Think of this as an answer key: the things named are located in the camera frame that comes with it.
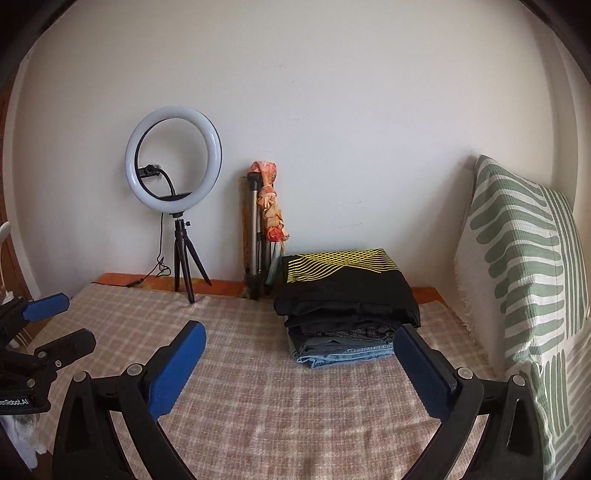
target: pillow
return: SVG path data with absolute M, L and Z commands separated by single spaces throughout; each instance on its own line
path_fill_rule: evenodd
M 456 252 L 465 321 L 500 377 L 528 380 L 545 478 L 561 476 L 591 430 L 591 324 L 583 254 L 561 193 L 488 157 Z

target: bed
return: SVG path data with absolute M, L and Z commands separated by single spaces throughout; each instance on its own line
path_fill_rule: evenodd
M 420 333 L 455 367 L 493 378 L 482 350 L 440 302 L 422 304 Z M 424 410 L 394 356 L 310 370 L 290 355 L 282 318 L 268 300 L 88 285 L 29 349 L 79 328 L 91 330 L 91 355 L 59 372 L 52 409 L 38 434 L 53 449 L 72 376 L 119 375 L 168 344 L 188 320 L 207 330 L 207 347 L 172 412 L 160 424 L 196 478 L 401 478 L 439 421 Z M 120 414 L 114 422 L 137 478 L 150 478 Z M 478 418 L 449 478 L 461 478 L 484 427 Z

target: folded clothes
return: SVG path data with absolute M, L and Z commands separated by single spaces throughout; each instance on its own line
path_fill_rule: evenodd
M 285 285 L 275 298 L 279 315 L 318 310 L 379 315 L 414 327 L 420 314 L 413 292 L 383 249 L 283 257 Z
M 356 328 L 369 328 L 383 325 L 397 329 L 404 322 L 383 315 L 371 315 L 354 312 L 335 312 L 332 310 L 316 310 L 303 315 L 286 317 L 285 327 L 301 326 L 303 332 L 338 332 Z
M 328 355 L 297 355 L 295 346 L 290 341 L 291 352 L 296 361 L 301 364 L 309 364 L 310 368 L 325 368 L 331 365 L 348 365 L 359 362 L 379 360 L 394 354 L 391 343 L 364 348 L 349 349 L 342 353 L 330 353 Z
M 301 325 L 300 331 L 302 335 L 308 337 L 344 337 L 355 340 L 394 340 L 395 329 L 386 327 L 384 325 L 370 325 L 366 328 L 354 328 L 351 330 L 337 330 L 336 332 L 316 332 L 308 331 L 308 325 Z
M 288 336 L 294 345 L 297 356 L 329 355 L 331 353 L 342 353 L 352 348 L 383 346 L 392 342 L 392 340 L 358 340 L 338 336 L 308 337 L 301 334 L 299 327 L 290 328 Z

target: black cable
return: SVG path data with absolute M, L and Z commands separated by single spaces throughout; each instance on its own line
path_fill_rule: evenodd
M 174 187 L 173 187 L 173 182 L 170 181 L 170 177 L 168 176 L 168 174 L 161 168 L 155 167 L 154 168 L 155 171 L 158 171 L 162 174 L 162 176 L 166 179 L 166 181 L 168 182 L 168 186 L 170 187 L 170 194 L 172 196 L 176 195 L 176 192 L 174 191 Z
M 154 168 L 155 171 L 158 171 L 162 174 L 162 176 L 166 179 L 166 181 L 168 182 L 168 186 L 170 188 L 170 194 L 171 195 L 176 195 L 175 191 L 174 191 L 174 187 L 173 187 L 173 182 L 170 180 L 170 177 L 168 176 L 168 174 L 162 170 L 161 168 Z M 111 287 L 127 287 L 127 288 L 131 288 L 131 287 L 135 287 L 136 285 L 140 285 L 141 283 L 144 282 L 144 280 L 146 278 L 148 278 L 153 272 L 154 270 L 156 270 L 158 268 L 158 273 L 156 273 L 156 278 L 158 277 L 169 277 L 170 275 L 172 275 L 172 270 L 170 270 L 170 267 L 164 263 L 164 255 L 162 254 L 162 235 L 163 235 L 163 230 L 164 230 L 164 214 L 161 213 L 160 214 L 160 248 L 158 250 L 158 256 L 156 257 L 156 264 L 154 265 L 154 268 L 152 270 L 150 270 L 150 273 L 148 273 L 147 275 L 145 275 L 144 277 L 140 278 L 139 280 L 134 280 L 133 282 L 128 283 L 127 285 L 114 285 L 114 284 L 109 284 L 109 283 L 100 283 L 97 281 L 94 281 L 92 283 L 98 283 L 99 285 L 108 285 Z
M 154 270 L 156 270 L 158 268 L 158 273 L 156 274 L 156 278 L 158 277 L 169 277 L 170 275 L 172 275 L 172 270 L 170 270 L 170 267 L 164 263 L 164 256 L 162 255 L 162 234 L 163 234 L 163 224 L 164 224 L 164 214 L 161 213 L 160 214 L 160 250 L 158 251 L 158 256 L 156 257 L 156 264 L 154 265 L 154 268 L 152 270 L 150 270 L 150 273 L 148 273 L 145 277 L 140 278 L 139 280 L 135 280 L 131 283 L 128 283 L 127 285 L 125 285 L 125 287 L 131 288 L 131 287 L 135 287 L 136 285 L 139 285 L 141 283 L 144 282 L 144 280 L 146 278 L 148 278 L 153 272 Z

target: ring light stand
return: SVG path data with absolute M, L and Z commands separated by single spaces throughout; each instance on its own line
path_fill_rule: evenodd
M 193 124 L 203 135 L 207 146 L 207 168 L 199 186 L 190 193 L 177 194 L 166 172 L 154 165 L 138 167 L 139 148 L 144 138 L 160 122 L 171 118 L 180 118 Z M 184 106 L 166 106 L 152 112 L 135 128 L 129 138 L 125 151 L 125 174 L 134 195 L 144 205 L 162 213 L 169 213 L 174 218 L 174 291 L 180 286 L 180 270 L 183 270 L 183 280 L 190 303 L 195 302 L 191 271 L 189 269 L 189 255 L 197 265 L 203 279 L 208 285 L 212 282 L 199 260 L 197 251 L 187 234 L 190 222 L 183 219 L 185 210 L 197 205 L 211 191 L 217 182 L 222 168 L 222 145 L 213 124 L 202 113 Z M 162 175 L 170 187 L 170 195 L 157 196 L 145 186 L 142 179 Z

